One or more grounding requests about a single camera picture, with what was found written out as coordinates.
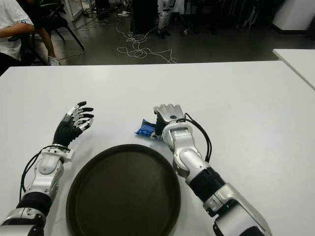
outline white t-shirt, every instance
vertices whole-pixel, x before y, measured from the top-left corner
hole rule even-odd
[[[13,26],[17,23],[33,25],[29,16],[16,0],[0,0],[0,29]],[[16,60],[21,60],[21,40],[9,42],[9,38],[0,38],[0,52]]]

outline black joint sleeve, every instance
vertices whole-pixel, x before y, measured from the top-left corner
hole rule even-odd
[[[156,124],[156,135],[161,135],[163,129],[165,128],[166,123],[163,121],[163,118],[160,113],[157,113],[157,124]]]
[[[16,208],[34,208],[47,216],[51,204],[52,202],[48,195],[40,192],[31,192],[24,195],[23,199],[19,202]]]
[[[205,202],[223,185],[225,185],[224,180],[211,167],[200,172],[189,184],[202,202]]]

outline round tray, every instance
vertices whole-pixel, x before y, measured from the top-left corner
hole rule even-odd
[[[176,174],[158,152],[121,145],[101,152],[76,176],[66,217],[73,236],[165,236],[180,210]]]

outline white wall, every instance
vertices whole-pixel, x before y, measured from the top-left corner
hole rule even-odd
[[[307,30],[315,16],[315,0],[286,0],[273,24],[282,30]]]

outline person's leg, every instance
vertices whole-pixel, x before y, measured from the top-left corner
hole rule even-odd
[[[51,37],[45,30],[45,28],[36,28],[36,32],[42,38],[47,51],[48,51],[48,62],[50,65],[60,65],[58,59],[56,58],[53,42],[51,41]]]
[[[51,41],[51,38],[49,37],[49,34],[45,30],[45,28],[39,28],[35,29],[36,32],[39,34],[39,36],[43,39],[43,42],[48,50],[48,55],[51,57],[56,57],[53,42]]]
[[[0,53],[0,76],[11,66],[21,66],[22,63],[7,54]]]

